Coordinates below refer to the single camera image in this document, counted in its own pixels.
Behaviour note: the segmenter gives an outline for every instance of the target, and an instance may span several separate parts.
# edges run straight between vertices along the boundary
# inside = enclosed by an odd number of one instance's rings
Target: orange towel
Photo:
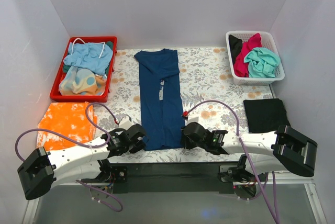
[[[46,128],[80,143],[87,143],[94,139],[96,130],[85,115],[88,104],[88,102],[52,103],[38,124],[38,128]],[[89,107],[88,116],[94,123],[97,123],[98,120],[97,116],[94,115],[93,106]],[[75,145],[52,133],[39,131],[37,134],[37,148],[44,147],[46,151],[61,150]]]

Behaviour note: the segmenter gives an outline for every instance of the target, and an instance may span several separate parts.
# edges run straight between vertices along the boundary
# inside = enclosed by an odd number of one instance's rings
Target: white string
[[[80,41],[82,41],[84,44],[86,44],[86,42],[84,42],[83,39],[81,39],[81,38],[79,38],[79,37],[76,38],[76,39],[73,41],[73,43],[72,43],[71,55],[73,54],[73,46],[74,46],[74,43],[75,43],[77,40],[80,40]],[[102,51],[101,51],[101,53],[100,53],[100,55],[99,55],[99,59],[100,59],[101,56],[103,55],[103,52],[104,52],[104,49],[105,49],[105,44],[106,44],[106,42],[91,42],[91,43],[103,43],[103,49],[102,49]]]

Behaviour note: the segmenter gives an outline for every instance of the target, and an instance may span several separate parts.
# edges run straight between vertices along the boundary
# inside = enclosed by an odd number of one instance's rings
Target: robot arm
[[[142,141],[146,131],[129,117],[122,119],[119,128],[109,134],[110,141],[100,148],[77,145],[49,152],[43,147],[35,149],[17,170],[26,199],[38,198],[57,185],[83,178],[106,181],[112,173],[107,158],[127,151],[136,153],[146,146]],[[106,140],[107,134],[103,134],[87,144],[100,145]]]
[[[244,153],[234,132],[206,130],[197,123],[197,118],[188,120],[182,129],[182,143],[187,149],[200,147],[215,155]],[[288,170],[294,174],[314,176],[317,143],[290,126],[280,126],[277,131],[268,133],[244,133],[240,136],[259,174]],[[231,177],[239,173],[253,175],[251,166],[242,155],[238,167],[228,171]]]

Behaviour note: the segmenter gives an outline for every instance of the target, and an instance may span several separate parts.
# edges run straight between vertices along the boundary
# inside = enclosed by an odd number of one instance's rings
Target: red connector
[[[188,117],[188,111],[186,110],[183,112],[183,118],[187,119],[187,117]]]

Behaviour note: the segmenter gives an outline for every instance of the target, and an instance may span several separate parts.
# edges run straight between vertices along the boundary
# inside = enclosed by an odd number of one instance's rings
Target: white wall
[[[12,224],[22,222],[27,206],[14,142],[46,111],[69,35],[50,0],[1,0],[0,29],[0,223]],[[22,155],[35,144],[35,134],[23,138]]]
[[[285,0],[51,0],[70,36],[118,48],[217,46],[229,30],[269,31]]]
[[[315,180],[328,223],[335,223],[335,0],[287,0],[271,33],[285,79],[274,84],[292,126],[319,143]]]

